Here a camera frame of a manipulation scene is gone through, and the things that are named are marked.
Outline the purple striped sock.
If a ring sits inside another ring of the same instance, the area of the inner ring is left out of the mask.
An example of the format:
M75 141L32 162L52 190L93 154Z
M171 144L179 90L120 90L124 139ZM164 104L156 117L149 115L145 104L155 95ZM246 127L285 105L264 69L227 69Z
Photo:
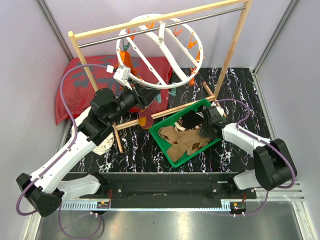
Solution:
M152 127L154 119L149 108L141 108L138 112L138 125L147 130Z

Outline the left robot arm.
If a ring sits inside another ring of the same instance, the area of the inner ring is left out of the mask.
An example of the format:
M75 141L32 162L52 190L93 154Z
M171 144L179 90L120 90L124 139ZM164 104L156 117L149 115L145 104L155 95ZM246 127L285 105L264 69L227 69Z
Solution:
M109 88L98 90L90 102L87 117L74 124L74 137L47 163L32 174L21 173L16 182L21 190L18 198L26 198L42 217L54 213L62 203L82 196L103 198L108 193L108 180L100 173L64 181L69 171L89 152L98 147L114 131L113 124L134 106L148 107L160 93L158 89L138 84L124 87L119 96Z

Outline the tan sock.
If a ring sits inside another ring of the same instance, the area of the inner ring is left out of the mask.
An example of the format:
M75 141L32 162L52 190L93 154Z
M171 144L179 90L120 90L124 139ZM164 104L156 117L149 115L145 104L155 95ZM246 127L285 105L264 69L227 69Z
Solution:
M159 129L158 135L171 144L166 153L173 163L181 159L184 154L193 155L211 142L209 138L202 137L199 131L199 129L177 131L173 126Z

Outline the orange sock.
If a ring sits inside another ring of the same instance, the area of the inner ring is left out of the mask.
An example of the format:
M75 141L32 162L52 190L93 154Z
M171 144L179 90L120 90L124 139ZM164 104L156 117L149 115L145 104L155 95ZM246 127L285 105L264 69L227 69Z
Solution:
M137 77L138 76L138 72L137 70L134 68L133 66L133 62L132 62L132 59L131 59L131 55L128 51L120 51L120 58L123 62L123 64L130 68L130 72L135 76Z

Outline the white round sock hanger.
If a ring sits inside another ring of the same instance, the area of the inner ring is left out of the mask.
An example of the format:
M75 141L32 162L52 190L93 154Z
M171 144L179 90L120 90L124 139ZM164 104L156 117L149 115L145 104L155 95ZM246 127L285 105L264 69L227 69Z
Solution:
M120 57L120 51L128 51L129 48L147 65L148 69L157 78L157 83L142 80L141 77L129 75L128 82L135 81L139 84L153 89L172 89L189 83L199 72L204 61L204 47L196 31L188 25L193 20L180 20L170 18L169 20L153 20L137 27L138 31L130 32L128 28L122 29L116 39L116 56L118 67L125 66ZM179 78L177 83L165 83L158 72L152 67L147 57L141 51L143 40L147 41L147 47L155 47L156 54L162 54L167 59L173 72ZM171 52L174 47L182 51L182 56L189 60L193 67L191 74L186 75Z

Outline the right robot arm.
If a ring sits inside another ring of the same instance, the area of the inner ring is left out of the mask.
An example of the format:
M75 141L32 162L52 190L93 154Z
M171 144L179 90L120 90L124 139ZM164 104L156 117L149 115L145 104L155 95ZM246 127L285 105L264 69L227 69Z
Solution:
M253 158L254 169L238 173L227 185L230 197L239 198L249 188L271 191L292 187L297 169L282 139L271 140L244 129L239 123L224 118L217 106L207 107L201 113L203 122L199 134L202 137L232 143Z

